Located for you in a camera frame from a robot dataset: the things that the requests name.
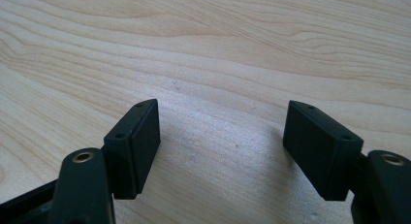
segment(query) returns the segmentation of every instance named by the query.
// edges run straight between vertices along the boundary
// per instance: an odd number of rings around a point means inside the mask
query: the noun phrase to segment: wooden surface
[[[351,223],[284,151],[288,102],[411,158],[410,65],[411,0],[0,0],[0,203],[157,98],[117,223]]]

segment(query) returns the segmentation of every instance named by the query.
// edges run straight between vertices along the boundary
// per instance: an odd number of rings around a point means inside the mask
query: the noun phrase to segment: screw hole
[[[92,159],[93,157],[94,157],[94,153],[93,153],[93,152],[89,152],[89,151],[87,151],[87,152],[82,152],[82,153],[79,153],[78,155],[76,155],[76,156],[73,158],[73,162],[75,162],[75,163],[83,163],[83,162],[86,162],[86,161]]]
[[[343,140],[347,140],[347,141],[351,140],[351,137],[348,136],[348,135],[342,135],[341,138],[342,138]]]
[[[382,154],[381,157],[386,163],[396,165],[396,166],[402,166],[404,165],[404,161],[402,159],[392,155],[392,154]]]

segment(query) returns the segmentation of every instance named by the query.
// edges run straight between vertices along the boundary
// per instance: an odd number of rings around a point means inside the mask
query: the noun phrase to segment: light wood tabletop
[[[352,223],[284,150],[288,102],[411,158],[411,0],[0,0],[0,203],[152,98],[117,223]]]

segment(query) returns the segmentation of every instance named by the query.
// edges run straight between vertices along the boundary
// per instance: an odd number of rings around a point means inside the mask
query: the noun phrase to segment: black plastic part
[[[106,163],[100,149],[81,149],[63,160],[48,223],[115,223]]]
[[[136,104],[104,138],[102,150],[110,170],[115,199],[135,199],[160,144],[157,100]]]
[[[38,187],[0,206],[0,223],[47,223],[57,180]]]
[[[344,201],[363,140],[319,109],[290,101],[283,145],[326,201]]]
[[[365,169],[380,223],[411,223],[411,162],[392,152],[373,150]]]

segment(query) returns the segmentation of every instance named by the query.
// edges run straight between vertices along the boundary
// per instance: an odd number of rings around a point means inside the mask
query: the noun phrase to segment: wood grain
[[[0,203],[151,98],[162,143],[118,223],[351,223],[282,148],[286,108],[411,158],[411,0],[0,0]]]

